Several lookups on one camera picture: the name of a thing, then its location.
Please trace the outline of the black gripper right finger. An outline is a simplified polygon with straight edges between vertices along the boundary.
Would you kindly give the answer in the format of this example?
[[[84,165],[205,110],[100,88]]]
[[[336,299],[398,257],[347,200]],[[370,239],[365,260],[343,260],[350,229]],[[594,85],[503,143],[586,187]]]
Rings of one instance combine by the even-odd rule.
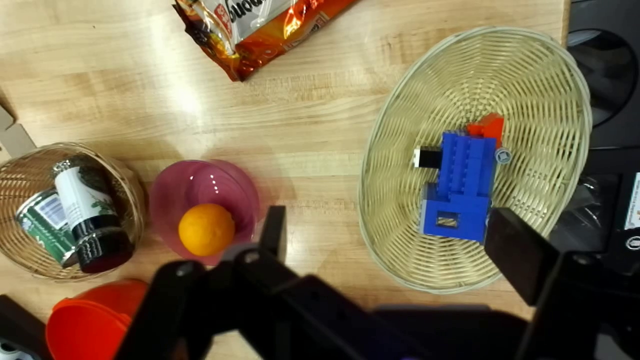
[[[491,207],[484,251],[534,305],[517,360],[640,360],[637,272],[560,251],[510,207]]]

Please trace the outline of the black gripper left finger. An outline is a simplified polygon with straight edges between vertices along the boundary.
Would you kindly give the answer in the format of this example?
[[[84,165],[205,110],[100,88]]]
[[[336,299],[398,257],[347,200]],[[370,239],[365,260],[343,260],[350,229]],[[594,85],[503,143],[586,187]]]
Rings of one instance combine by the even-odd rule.
[[[231,249],[217,265],[163,263],[116,360],[204,360],[228,331],[238,331],[261,360],[345,360],[342,297],[282,262],[284,231],[286,207],[270,205],[259,239]]]

